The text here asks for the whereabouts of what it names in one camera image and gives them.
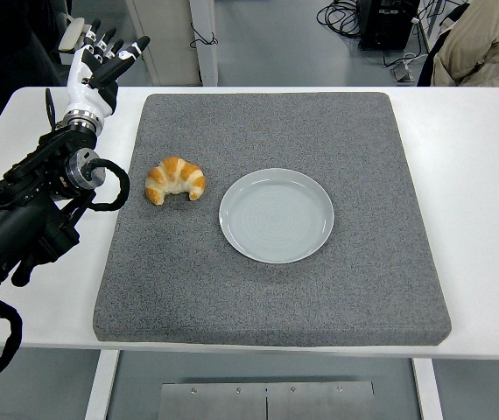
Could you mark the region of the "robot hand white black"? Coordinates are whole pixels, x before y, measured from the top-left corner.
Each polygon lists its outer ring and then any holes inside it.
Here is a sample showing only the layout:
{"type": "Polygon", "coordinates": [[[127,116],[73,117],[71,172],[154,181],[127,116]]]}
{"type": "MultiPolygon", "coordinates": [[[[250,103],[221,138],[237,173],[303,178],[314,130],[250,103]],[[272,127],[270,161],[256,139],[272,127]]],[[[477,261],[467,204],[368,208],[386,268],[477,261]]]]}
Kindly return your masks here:
{"type": "Polygon", "coordinates": [[[117,80],[141,57],[151,39],[143,36],[124,47],[122,40],[112,42],[116,29],[98,34],[101,22],[86,24],[82,18],[70,22],[59,50],[72,52],[67,76],[70,102],[66,115],[92,116],[97,123],[116,110],[117,80]]]}

